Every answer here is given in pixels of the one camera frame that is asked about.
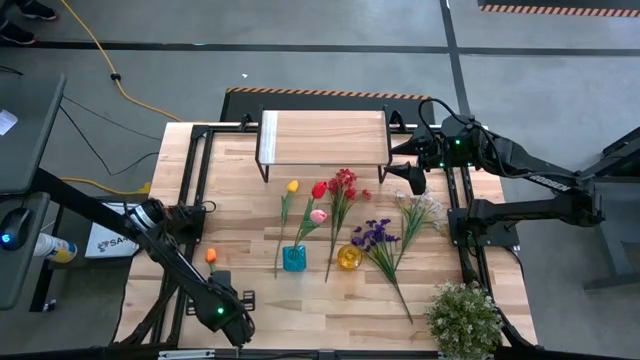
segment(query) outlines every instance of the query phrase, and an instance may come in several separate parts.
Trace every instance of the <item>glass vase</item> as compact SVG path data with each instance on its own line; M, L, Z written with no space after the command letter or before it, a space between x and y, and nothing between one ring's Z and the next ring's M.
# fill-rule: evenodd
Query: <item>glass vase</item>
M282 248L284 271L304 271L307 268L307 252L304 245Z

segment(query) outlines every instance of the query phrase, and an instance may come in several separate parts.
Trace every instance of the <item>yellow vase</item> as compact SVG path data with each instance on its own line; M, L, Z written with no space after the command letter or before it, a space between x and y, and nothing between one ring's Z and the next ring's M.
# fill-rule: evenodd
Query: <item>yellow vase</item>
M343 269L353 270L362 263L362 251L357 247L348 244L340 248L338 251L338 264Z

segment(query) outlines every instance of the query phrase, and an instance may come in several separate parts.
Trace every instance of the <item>hazard stripe tape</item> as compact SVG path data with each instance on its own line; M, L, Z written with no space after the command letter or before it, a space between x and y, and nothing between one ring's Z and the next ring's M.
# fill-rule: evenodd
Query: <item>hazard stripe tape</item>
M592 9L554 6L515 6L515 5L482 5L485 12L501 12L511 14L544 14L544 15L576 15L576 16L609 16L640 17L640 11L631 9Z
M300 90L300 89L271 89L271 88L248 88L233 87L227 88L227 93L260 93L260 94L291 94L291 95L323 95L323 96L345 96L345 97L368 97L385 99L407 99L425 100L427 95L407 95L394 93L370 93L358 91L336 91L336 90Z

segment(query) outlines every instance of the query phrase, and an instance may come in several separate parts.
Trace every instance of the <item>wooden table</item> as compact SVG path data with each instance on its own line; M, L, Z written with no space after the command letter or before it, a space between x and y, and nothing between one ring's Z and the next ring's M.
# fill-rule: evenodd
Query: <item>wooden table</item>
M175 204L184 169L192 124L167 125L150 196L165 204ZM407 136L394 136L394 144ZM197 247L194 266L205 277L208 266L204 254L208 246L218 252L217 267L232 271L236 290L255 290L256 311L251 315L256 333L247 348L262 349L385 349L437 350L425 321L424 310L436 284L461 281L457 250L435 230L423 231L403 258L398 278L400 288L413 314L411 325L393 288L371 264L356 271L332 265L329 281L324 283L329 252L329 227L323 225L304 241L307 246L307 270L287 273L279 257L278 278L273 262L280 231L280 195L292 179L300 189L289 211L283 246L291 245L302 218L306 199L316 181L328 180L338 170L331 166L281 166L273 169L270 182L264 183L255 165L255 134L217 134L204 200L215 201L218 209L208 215L202 243ZM396 157L394 163L408 158ZM376 168L352 167L359 175L357 187L373 193L369 202L356 203L347 215L337 246L349 241L351 229L370 218L390 218L390 232L399 234L400 213L393 202L394 190L409 193L406 181L387 176L378 184ZM502 202L498 177L472 171L474 192L478 198ZM191 183L193 198L194 176ZM444 174L427 174L434 199L449 207ZM464 195L460 194L461 206ZM316 202L329 211L327 201ZM529 341L536 343L535 332L522 274L512 255L501 248L487 248L487 260L493 291L499 306ZM142 320L158 296L162 268L141 253L133 260L122 307L122 319L116 340L126 337ZM171 320L169 304L166 321ZM180 336L182 348L229 348L222 332L211 333L194 316L184 318Z

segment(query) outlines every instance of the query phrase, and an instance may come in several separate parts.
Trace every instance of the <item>concrete floor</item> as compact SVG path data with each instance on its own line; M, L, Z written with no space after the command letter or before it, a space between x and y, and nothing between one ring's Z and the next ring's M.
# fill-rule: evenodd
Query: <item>concrete floor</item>
M62 8L53 0L43 2ZM438 0L69 2L104 41L447 45ZM461 47L640 48L635 36L638 19L482 13L473 0L450 0L449 5ZM70 14L61 13L61 21L54 24L16 22L37 31L43 40L88 39ZM458 106L446 54L109 54L130 94L188 121L215 121L224 89L233 86L422 93ZM639 61L597 56L460 59L469 106L477 118L531 154L570 169L592 163L604 146L638 126ZM138 131L162 136L167 119L124 100L97 51L0 48L0 64L27 75L65 73L66 96ZM4 76L10 75L0 74L0 81ZM63 106L112 169L159 147L157 141L113 127L66 101ZM51 136L57 141L49 142L42 166L56 175L91 178L122 190L151 181L153 160L110 177L61 114ZM503 180L503 187L507 201L550 196L523 180ZM90 187L81 189L103 194ZM540 344L553 350L637 358L640 287L582 291L584 282L608 274L593 230L545 221L519 224L518 231ZM20 306L0 313L0 332L16 334L0 337L0 353L107 344L119 316L126 274L126 268L57 273L57 311L25 314ZM33 286L35 276L32 271L26 289Z

